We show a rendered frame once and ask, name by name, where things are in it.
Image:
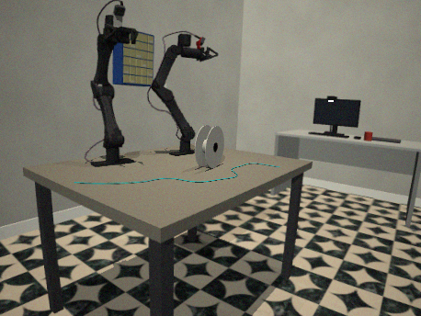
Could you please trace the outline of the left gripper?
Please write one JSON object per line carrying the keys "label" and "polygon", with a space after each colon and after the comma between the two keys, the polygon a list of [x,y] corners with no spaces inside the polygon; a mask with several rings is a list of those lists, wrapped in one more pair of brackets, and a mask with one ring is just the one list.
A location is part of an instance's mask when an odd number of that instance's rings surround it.
{"label": "left gripper", "polygon": [[[200,38],[200,40],[201,40],[201,38]],[[218,53],[216,51],[212,50],[210,47],[207,47],[207,50],[204,51],[204,47],[200,47],[200,40],[198,40],[196,42],[196,45],[197,45],[197,48],[196,49],[191,48],[191,56],[190,56],[190,58],[193,58],[193,59],[197,59],[198,58],[197,61],[201,58],[199,61],[202,62],[201,60],[206,61],[206,59],[209,59],[209,58],[213,58],[213,57],[218,56]],[[210,55],[210,51],[212,51],[213,53],[215,53],[215,55],[213,55],[213,56]]]}

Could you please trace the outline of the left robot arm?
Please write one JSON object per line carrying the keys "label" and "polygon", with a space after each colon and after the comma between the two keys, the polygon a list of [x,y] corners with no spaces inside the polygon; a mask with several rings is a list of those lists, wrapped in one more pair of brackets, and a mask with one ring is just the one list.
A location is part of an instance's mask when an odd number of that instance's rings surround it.
{"label": "left robot arm", "polygon": [[[185,45],[185,46],[184,46]],[[191,56],[191,48],[189,46],[191,45],[191,35],[190,34],[179,34],[178,35],[178,42],[177,45],[170,46],[165,53],[164,60],[162,62],[162,65],[160,67],[160,70],[154,80],[154,83],[152,85],[152,89],[156,89],[158,93],[157,95],[159,98],[163,101],[165,101],[166,107],[169,109],[170,113],[172,114],[173,118],[175,119],[178,127],[180,128],[180,132],[182,134],[180,140],[180,150],[179,152],[170,152],[169,154],[174,156],[179,155],[186,155],[186,154],[192,154],[195,153],[195,150],[190,150],[190,140],[194,139],[195,137],[195,131],[192,129],[192,127],[189,126],[188,122],[186,121],[185,117],[183,116],[181,110],[179,109],[175,97],[173,95],[173,92],[167,88],[165,88],[165,80],[170,72],[170,69],[177,57],[177,55],[180,54],[181,57],[190,58]],[[184,46],[184,47],[183,47]],[[181,50],[182,48],[182,50]],[[170,100],[170,101],[169,101]],[[163,101],[163,103],[164,103]],[[184,133],[183,133],[184,132]],[[172,154],[175,153],[175,154]],[[183,154],[178,154],[183,153]]]}

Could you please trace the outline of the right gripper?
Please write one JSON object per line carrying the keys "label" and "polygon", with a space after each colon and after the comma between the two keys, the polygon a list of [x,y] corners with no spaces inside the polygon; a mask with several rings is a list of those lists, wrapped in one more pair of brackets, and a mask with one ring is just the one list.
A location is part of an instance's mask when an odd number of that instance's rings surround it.
{"label": "right gripper", "polygon": [[[114,27],[113,27],[114,26]],[[130,34],[131,34],[131,44],[136,43],[136,38],[138,36],[138,31],[136,28],[125,28],[122,26],[122,17],[115,16],[113,10],[113,26],[110,24],[105,24],[104,28],[104,40],[111,41],[111,43],[130,43]],[[122,35],[122,36],[121,36]],[[136,35],[136,37],[135,37]]]}

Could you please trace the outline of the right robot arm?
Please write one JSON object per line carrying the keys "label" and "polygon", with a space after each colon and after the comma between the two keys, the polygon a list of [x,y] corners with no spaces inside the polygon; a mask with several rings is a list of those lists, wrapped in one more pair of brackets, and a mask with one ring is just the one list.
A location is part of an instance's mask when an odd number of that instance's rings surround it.
{"label": "right robot arm", "polygon": [[[125,6],[115,5],[114,15],[124,17],[124,13]],[[108,82],[108,63],[112,50],[114,50],[114,45],[112,44],[117,45],[104,40],[104,30],[103,34],[98,34],[97,72],[94,81],[91,81],[91,88],[94,98],[97,98],[104,120],[105,138],[103,147],[106,148],[107,159],[106,161],[91,162],[94,167],[134,163],[134,160],[130,158],[119,158],[119,148],[124,144],[124,136],[122,136],[121,130],[117,125],[112,106],[115,90]],[[97,84],[102,86],[97,86]]]}

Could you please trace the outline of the grey cable reel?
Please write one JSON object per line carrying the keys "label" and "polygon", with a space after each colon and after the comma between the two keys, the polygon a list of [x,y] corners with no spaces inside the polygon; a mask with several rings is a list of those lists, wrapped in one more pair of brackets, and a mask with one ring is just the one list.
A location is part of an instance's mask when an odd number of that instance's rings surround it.
{"label": "grey cable reel", "polygon": [[195,141],[195,157],[199,166],[208,165],[210,168],[218,166],[222,159],[224,148],[224,137],[219,126],[211,128],[204,125],[197,135]]}

